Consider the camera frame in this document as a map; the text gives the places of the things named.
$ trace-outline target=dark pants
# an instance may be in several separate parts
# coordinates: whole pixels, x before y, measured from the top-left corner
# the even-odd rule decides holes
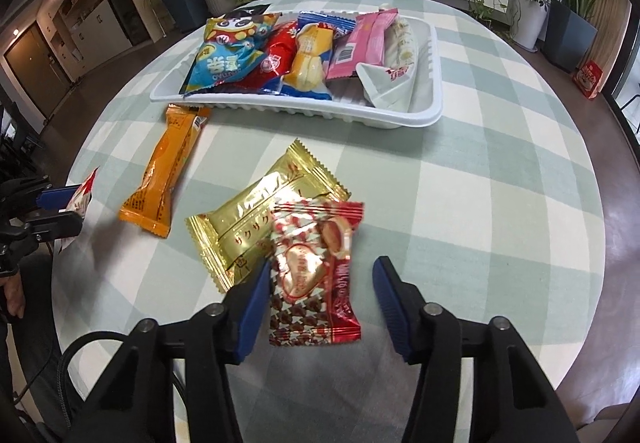
[[[30,392],[49,429],[59,437],[66,434],[66,422],[60,407],[56,372],[61,352],[51,309],[51,257],[38,250],[20,262],[20,276],[26,306],[24,317],[12,323],[15,347],[27,382],[45,365],[31,385]],[[12,394],[11,367],[4,340],[7,325],[0,321],[0,394]],[[68,374],[65,375],[72,412],[82,407]]]

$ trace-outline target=tablecloth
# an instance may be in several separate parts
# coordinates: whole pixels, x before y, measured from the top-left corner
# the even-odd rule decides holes
[[[248,443],[397,442],[418,369],[393,351],[372,289],[375,258],[461,318],[510,318],[558,385],[582,347],[602,288],[604,223],[584,142],[552,89],[502,39],[430,0],[268,0],[271,9],[376,10],[436,26],[444,115],[422,129],[379,130],[337,119],[215,109],[180,184],[166,240],[117,220],[164,129],[151,88],[194,54],[201,31],[151,62],[117,94],[69,175],[100,167],[82,233],[54,261],[54,316],[62,348],[88,331],[124,333],[143,317],[190,317],[220,301],[184,225],[257,180],[296,137],[364,201],[354,240],[351,301],[362,340],[274,348],[266,324],[254,352],[230,367]],[[70,373],[87,394],[116,346],[95,343]],[[456,440],[471,400],[464,363]],[[177,415],[185,419],[178,404]],[[184,423],[178,424],[184,434]]]

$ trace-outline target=gold snack package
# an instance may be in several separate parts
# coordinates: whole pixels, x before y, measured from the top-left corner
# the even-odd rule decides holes
[[[209,113],[207,107],[167,107],[166,131],[151,155],[140,187],[120,208],[120,220],[160,237],[169,235],[171,193]]]
[[[226,293],[271,253],[273,203],[319,196],[346,201],[351,194],[295,140],[260,181],[218,210],[188,217],[187,229],[220,291]]]

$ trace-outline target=dark blue plant pot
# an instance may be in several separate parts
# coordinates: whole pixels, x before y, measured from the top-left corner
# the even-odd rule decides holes
[[[542,54],[562,71],[571,73],[591,47],[597,32],[577,13],[552,0]]]
[[[205,0],[162,0],[183,33],[204,26],[210,17]]]

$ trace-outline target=brown floor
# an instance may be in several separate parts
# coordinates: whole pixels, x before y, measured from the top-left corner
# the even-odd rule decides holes
[[[171,36],[90,73],[43,131],[47,148],[36,160],[56,184],[64,184],[84,138],[116,93]],[[624,403],[640,384],[640,170],[620,124],[602,96],[587,100],[569,76],[542,54],[518,50],[551,85],[578,126],[596,173],[606,227],[606,269],[600,302],[583,349],[558,388],[579,426],[607,405]]]

